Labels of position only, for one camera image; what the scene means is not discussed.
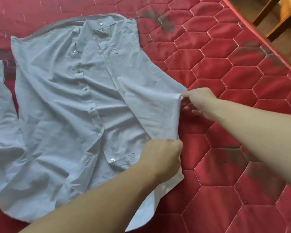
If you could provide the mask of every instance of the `button-up shirt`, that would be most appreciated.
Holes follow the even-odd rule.
[[[33,222],[135,164],[150,139],[179,139],[186,88],[140,48],[136,20],[67,19],[11,37],[11,47],[19,117],[0,80],[0,208],[9,216]],[[127,231],[182,179],[179,170],[159,185]]]

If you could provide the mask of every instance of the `red mattress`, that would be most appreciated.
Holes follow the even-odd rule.
[[[210,87],[221,99],[291,114],[291,67],[227,0],[0,0],[0,59],[11,92],[11,35],[104,13],[136,18],[140,46],[189,89]],[[179,135],[185,179],[135,233],[291,233],[290,185],[216,123],[181,114]],[[0,211],[0,233],[25,226]]]

